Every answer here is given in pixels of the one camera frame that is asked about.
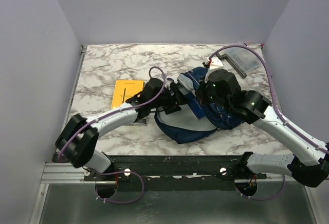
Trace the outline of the navy blue student backpack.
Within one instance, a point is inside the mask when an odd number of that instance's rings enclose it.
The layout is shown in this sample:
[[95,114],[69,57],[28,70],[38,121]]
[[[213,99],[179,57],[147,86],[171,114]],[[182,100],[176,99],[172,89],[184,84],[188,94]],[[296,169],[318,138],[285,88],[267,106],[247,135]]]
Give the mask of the navy blue student backpack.
[[[184,97],[188,93],[195,96],[195,91],[199,88],[199,81],[207,72],[206,68],[196,67],[180,73],[177,77],[178,90]],[[195,142],[218,130],[234,129],[244,123],[243,120],[234,117],[213,103],[201,104],[201,106],[206,116],[199,120],[189,108],[188,103],[181,106],[181,111],[169,115],[166,115],[164,111],[157,110],[154,119],[161,131],[178,144]]]

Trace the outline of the Animal Farm book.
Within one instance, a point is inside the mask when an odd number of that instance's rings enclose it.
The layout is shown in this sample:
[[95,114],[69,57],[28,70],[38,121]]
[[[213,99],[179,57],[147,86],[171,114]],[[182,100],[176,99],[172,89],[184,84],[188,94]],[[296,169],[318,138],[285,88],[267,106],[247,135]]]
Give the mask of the Animal Farm book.
[[189,108],[191,109],[191,111],[194,113],[194,115],[198,120],[206,116],[198,99],[192,93],[186,94],[185,97],[189,101],[188,102]]

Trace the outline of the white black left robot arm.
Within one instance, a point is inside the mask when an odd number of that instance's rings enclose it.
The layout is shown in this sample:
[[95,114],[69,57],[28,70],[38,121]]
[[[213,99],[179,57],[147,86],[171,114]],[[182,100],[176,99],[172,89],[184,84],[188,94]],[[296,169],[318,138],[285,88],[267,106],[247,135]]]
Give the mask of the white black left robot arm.
[[58,156],[64,156],[75,168],[87,167],[96,171],[102,180],[113,177],[110,158],[96,150],[99,138],[125,125],[133,124],[160,108],[166,114],[180,110],[183,95],[179,84],[169,79],[169,86],[157,78],[151,78],[142,91],[128,98],[119,107],[103,114],[84,118],[72,116],[63,128],[55,145]]

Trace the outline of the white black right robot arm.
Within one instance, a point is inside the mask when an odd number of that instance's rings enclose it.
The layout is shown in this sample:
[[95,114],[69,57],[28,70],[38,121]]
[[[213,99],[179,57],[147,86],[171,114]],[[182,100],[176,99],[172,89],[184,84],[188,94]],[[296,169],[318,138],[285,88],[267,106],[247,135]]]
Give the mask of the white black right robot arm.
[[245,153],[236,166],[244,179],[253,174],[273,173],[291,176],[302,185],[315,188],[328,177],[328,145],[280,118],[274,105],[261,93],[241,90],[231,72],[219,59],[204,64],[206,75],[196,91],[202,104],[213,104],[233,117],[253,125],[274,137],[291,151],[288,155]]

